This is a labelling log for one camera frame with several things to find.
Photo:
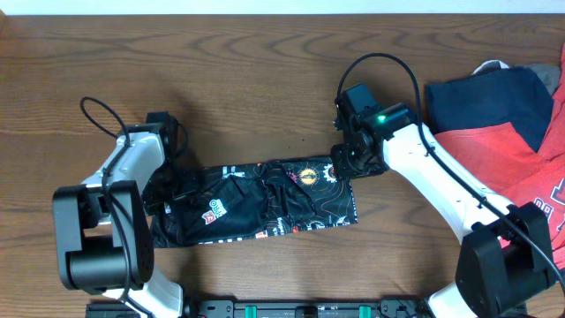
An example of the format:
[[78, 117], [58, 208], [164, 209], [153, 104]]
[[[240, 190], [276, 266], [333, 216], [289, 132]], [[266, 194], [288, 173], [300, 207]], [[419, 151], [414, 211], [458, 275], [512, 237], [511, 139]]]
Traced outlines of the black orange patterned jersey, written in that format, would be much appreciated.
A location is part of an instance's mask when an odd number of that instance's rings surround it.
[[284, 236], [358, 222], [350, 182], [327, 156], [182, 170], [155, 211], [157, 248]]

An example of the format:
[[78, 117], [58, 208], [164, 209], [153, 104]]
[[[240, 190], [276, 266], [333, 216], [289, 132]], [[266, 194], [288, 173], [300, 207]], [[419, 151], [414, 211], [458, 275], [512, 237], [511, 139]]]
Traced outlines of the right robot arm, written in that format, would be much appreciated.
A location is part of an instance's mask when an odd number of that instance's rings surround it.
[[564, 282], [549, 229], [534, 203], [520, 206], [468, 172], [434, 138], [419, 113], [399, 103], [339, 105], [343, 143], [331, 149], [338, 178], [393, 170], [441, 214], [460, 243], [453, 283], [426, 300], [431, 317], [500, 317]]

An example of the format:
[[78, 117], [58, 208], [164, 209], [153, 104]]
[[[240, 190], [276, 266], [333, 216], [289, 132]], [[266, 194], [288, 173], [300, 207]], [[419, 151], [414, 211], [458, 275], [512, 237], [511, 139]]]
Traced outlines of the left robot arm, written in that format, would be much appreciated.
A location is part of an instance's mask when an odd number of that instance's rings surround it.
[[147, 216], [162, 216], [179, 187], [174, 119], [131, 125], [109, 158], [52, 197], [58, 273], [68, 290], [115, 299], [142, 317], [192, 317], [184, 288], [155, 265]]

